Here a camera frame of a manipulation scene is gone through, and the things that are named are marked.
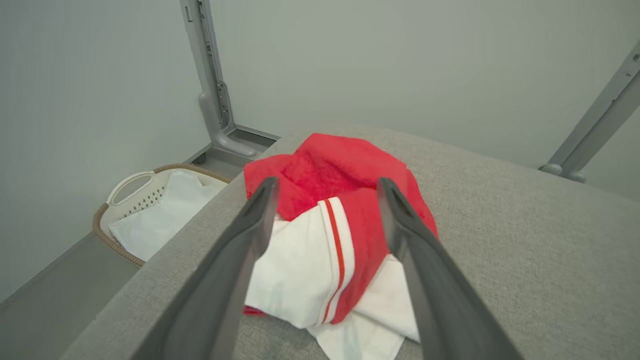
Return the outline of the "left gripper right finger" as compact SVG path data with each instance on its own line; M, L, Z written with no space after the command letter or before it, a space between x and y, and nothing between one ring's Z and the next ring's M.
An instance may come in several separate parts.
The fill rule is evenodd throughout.
M381 177L376 189L387 246L402 262L423 360L523 360L398 185Z

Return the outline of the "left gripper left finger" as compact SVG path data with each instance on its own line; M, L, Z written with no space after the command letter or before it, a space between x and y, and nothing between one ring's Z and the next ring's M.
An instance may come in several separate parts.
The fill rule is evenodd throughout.
M276 177L260 183L132 360L232 360L253 268L269 246L279 191Z

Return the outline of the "red and white garment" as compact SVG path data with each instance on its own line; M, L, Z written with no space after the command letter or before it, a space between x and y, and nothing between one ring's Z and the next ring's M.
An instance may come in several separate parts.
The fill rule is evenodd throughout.
M407 338L419 341L377 198L379 178L391 178L438 235L407 165L366 140L313 133L292 154L247 164L247 196L269 177L279 181L278 209L253 267L247 312L308 331L329 360L394 360Z

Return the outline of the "grey corner frame post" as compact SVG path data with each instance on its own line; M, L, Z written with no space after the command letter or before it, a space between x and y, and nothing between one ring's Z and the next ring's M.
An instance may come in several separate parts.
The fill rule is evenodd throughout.
M233 133L245 132L272 142L278 141L279 136L236 124L230 91L223 77L211 0L179 0L179 3L202 88L198 104L211 145L215 150L253 160L259 151L232 139Z

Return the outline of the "grey double frame post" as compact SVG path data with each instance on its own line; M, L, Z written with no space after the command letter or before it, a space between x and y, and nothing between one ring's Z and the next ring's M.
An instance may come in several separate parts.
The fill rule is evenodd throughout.
M640 107L640 39L551 158L543 173L586 183L583 169Z

